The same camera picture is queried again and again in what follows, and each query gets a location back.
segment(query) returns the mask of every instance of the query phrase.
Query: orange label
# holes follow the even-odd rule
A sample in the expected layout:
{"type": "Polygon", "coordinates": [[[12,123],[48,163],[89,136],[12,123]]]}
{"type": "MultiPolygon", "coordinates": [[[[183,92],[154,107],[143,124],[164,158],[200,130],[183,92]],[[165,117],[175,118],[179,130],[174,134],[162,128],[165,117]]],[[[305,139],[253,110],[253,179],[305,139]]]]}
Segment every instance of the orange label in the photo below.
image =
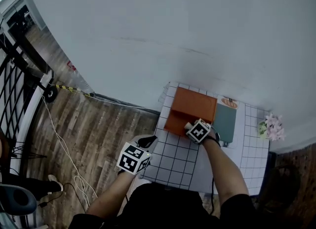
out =
{"type": "Polygon", "coordinates": [[[237,109],[237,108],[238,108],[238,105],[237,105],[236,103],[230,102],[229,99],[227,99],[227,98],[222,98],[222,102],[223,102],[225,105],[227,105],[227,106],[229,106],[229,107],[231,107],[231,108],[233,108],[233,109],[237,109]]]}

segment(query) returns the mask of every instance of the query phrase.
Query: wooden floor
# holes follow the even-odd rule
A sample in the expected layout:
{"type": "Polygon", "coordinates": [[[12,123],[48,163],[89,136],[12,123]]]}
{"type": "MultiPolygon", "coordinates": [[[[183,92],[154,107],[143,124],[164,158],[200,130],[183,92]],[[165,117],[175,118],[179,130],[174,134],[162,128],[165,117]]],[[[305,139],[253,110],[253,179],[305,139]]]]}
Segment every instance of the wooden floor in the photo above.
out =
{"type": "Polygon", "coordinates": [[[301,176],[298,194],[283,214],[306,228],[316,215],[316,144],[277,156],[276,166],[292,164],[301,176]]]}
{"type": "MultiPolygon", "coordinates": [[[[55,72],[55,83],[75,86],[66,63],[68,58],[48,29],[40,31],[36,26],[27,38],[55,72]]],[[[98,102],[68,90],[59,90],[54,101],[48,105],[57,132],[64,138],[71,157],[83,177],[101,194],[115,179],[116,162],[122,145],[135,135],[152,134],[158,116],[141,110],[98,102]]],[[[61,183],[74,184],[75,170],[58,143],[52,129],[48,112],[43,104],[32,130],[32,151],[44,154],[47,159],[30,160],[30,177],[47,180],[55,175],[61,183]]],[[[81,193],[77,190],[83,203],[81,193]]],[[[87,192],[93,200],[92,191],[87,192]]],[[[58,194],[43,198],[48,201],[58,194]]],[[[200,193],[203,205],[211,210],[210,195],[200,193]]],[[[215,215],[219,216],[219,202],[215,198],[215,215]]],[[[71,186],[65,187],[61,198],[37,209],[37,217],[50,228],[67,228],[73,215],[83,209],[71,186]]]]}

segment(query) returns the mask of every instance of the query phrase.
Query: wristband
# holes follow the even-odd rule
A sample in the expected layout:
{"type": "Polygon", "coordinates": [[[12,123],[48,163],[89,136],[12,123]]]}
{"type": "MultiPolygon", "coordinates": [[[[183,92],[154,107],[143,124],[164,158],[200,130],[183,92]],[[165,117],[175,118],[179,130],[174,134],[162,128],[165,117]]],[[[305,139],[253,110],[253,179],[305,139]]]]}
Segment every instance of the wristband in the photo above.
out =
{"type": "Polygon", "coordinates": [[[219,144],[219,142],[218,142],[216,139],[214,139],[213,137],[211,137],[211,136],[206,136],[205,139],[213,140],[213,141],[215,141],[215,142],[219,145],[219,147],[221,147],[221,145],[219,144]]]}

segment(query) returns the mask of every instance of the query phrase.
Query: orange box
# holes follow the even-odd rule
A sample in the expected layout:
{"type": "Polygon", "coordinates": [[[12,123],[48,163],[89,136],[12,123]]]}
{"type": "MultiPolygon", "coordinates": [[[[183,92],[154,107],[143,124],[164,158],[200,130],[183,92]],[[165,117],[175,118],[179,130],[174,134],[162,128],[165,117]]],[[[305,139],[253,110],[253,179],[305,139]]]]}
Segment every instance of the orange box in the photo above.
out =
{"type": "Polygon", "coordinates": [[[186,123],[193,123],[199,118],[212,123],[215,119],[216,105],[216,98],[178,87],[164,128],[186,137],[186,123]]]}

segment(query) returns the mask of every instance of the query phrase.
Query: person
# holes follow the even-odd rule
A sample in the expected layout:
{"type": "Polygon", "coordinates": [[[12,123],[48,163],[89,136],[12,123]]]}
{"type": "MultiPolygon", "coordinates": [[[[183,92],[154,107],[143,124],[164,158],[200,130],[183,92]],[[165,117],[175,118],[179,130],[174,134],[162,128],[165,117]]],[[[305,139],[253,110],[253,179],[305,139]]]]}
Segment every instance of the person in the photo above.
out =
{"type": "Polygon", "coordinates": [[[53,192],[63,191],[63,185],[54,175],[48,175],[48,181],[41,181],[34,178],[26,178],[20,175],[2,172],[2,183],[16,185],[29,190],[39,201],[42,197],[52,194],[53,192]]]}
{"type": "MultiPolygon", "coordinates": [[[[215,133],[209,136],[215,139],[215,133]]],[[[207,152],[221,205],[218,219],[202,206],[197,192],[151,183],[139,186],[117,217],[134,175],[123,172],[88,208],[74,215],[70,229],[75,228],[151,228],[194,226],[199,228],[254,227],[256,212],[239,168],[221,150],[217,142],[205,139],[207,152]]]]}

